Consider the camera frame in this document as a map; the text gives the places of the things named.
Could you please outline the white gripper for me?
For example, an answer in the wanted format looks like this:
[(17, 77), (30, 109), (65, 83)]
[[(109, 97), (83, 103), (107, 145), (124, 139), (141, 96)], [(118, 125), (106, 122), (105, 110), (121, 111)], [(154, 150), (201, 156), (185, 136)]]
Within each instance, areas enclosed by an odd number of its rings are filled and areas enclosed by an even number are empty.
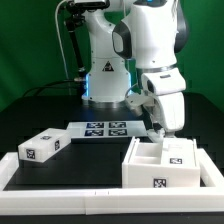
[(186, 83), (177, 68), (143, 73), (141, 82), (149, 102), (144, 105), (151, 121), (158, 123), (166, 132), (183, 128), (185, 122), (184, 97)]

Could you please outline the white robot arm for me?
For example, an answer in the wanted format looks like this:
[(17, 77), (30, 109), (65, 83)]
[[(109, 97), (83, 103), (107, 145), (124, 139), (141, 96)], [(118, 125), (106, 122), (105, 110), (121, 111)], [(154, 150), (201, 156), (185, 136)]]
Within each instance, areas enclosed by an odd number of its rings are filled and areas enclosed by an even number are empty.
[(176, 53), (186, 43), (180, 0), (67, 0), (90, 34), (91, 70), (82, 100), (98, 107), (127, 105), (156, 131), (181, 130), (186, 83)]

